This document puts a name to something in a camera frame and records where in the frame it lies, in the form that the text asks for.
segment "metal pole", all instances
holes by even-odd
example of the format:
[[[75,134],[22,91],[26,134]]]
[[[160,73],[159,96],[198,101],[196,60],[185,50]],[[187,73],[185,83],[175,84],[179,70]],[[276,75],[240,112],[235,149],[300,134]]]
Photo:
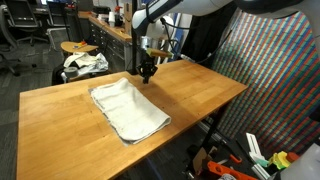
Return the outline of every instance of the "metal pole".
[[[206,135],[206,137],[204,138],[204,140],[202,141],[201,147],[205,147],[206,145],[208,145],[209,140],[211,139],[211,136],[213,134],[213,132],[217,129],[220,120],[222,119],[222,116],[224,114],[224,112],[227,110],[229,103],[223,105],[222,107],[220,107],[219,111],[217,114],[213,115],[211,114],[210,116],[212,116],[212,119],[214,120],[213,123],[210,126],[210,129]]]
[[[137,11],[137,3],[138,0],[133,0],[132,1],[132,17],[133,14]],[[136,75],[137,70],[136,70],[136,66],[137,66],[137,34],[135,33],[134,29],[131,26],[131,38],[132,38],[132,66],[131,69],[128,70],[128,72],[131,75]]]

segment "red object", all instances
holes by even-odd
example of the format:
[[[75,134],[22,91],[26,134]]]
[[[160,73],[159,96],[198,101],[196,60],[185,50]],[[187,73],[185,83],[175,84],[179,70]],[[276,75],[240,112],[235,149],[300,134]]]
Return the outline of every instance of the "red object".
[[[114,8],[114,12],[120,12],[120,9],[121,9],[122,7],[121,6],[116,6],[115,8]]]
[[[237,163],[237,164],[240,164],[242,162],[242,159],[239,157],[239,159],[237,159],[234,155],[230,154],[230,159]]]
[[[87,44],[86,41],[81,41],[80,42],[81,45]]]
[[[295,160],[297,160],[299,156],[294,153],[294,152],[288,152],[286,159],[290,162],[293,163]]]
[[[213,161],[208,162],[208,168],[210,172],[213,172],[214,174],[217,174],[219,176],[222,176],[223,174],[230,174],[233,177],[235,177],[237,180],[257,180],[254,177],[248,176],[246,174],[243,174],[239,171],[230,169],[228,167],[225,167],[221,164],[215,163]]]

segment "wooden table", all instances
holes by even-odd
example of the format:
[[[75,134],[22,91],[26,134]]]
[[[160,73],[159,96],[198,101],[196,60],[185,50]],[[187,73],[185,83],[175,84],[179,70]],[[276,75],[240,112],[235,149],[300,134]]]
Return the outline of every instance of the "wooden table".
[[[74,46],[78,46],[79,42],[70,42],[70,41],[64,41],[61,43],[61,48],[68,52],[68,53],[74,53],[74,52],[90,52],[93,50],[96,50],[98,46],[92,46],[92,45],[86,45],[80,48],[74,48]]]
[[[185,60],[159,65],[149,84],[127,72],[20,94],[17,179],[112,179],[138,163],[246,86]],[[88,89],[126,77],[172,122],[125,147]]]
[[[89,19],[91,16],[91,11],[78,11],[78,17],[81,19]]]

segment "cabinet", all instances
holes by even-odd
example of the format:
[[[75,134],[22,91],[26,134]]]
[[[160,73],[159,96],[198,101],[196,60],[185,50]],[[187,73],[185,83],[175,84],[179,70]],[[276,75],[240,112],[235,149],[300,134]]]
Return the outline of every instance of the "cabinet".
[[[131,42],[115,36],[106,28],[107,24],[93,18],[89,20],[92,38],[109,62],[109,70],[113,73],[125,71],[132,61]]]

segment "wall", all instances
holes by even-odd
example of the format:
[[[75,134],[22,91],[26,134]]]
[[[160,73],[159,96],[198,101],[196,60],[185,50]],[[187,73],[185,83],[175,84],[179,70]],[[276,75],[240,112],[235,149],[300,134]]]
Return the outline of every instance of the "wall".
[[[320,62],[306,17],[270,20],[237,11],[237,26],[212,69],[249,86],[229,106],[219,129],[250,132],[270,150],[303,152],[320,135],[309,119],[320,104]]]

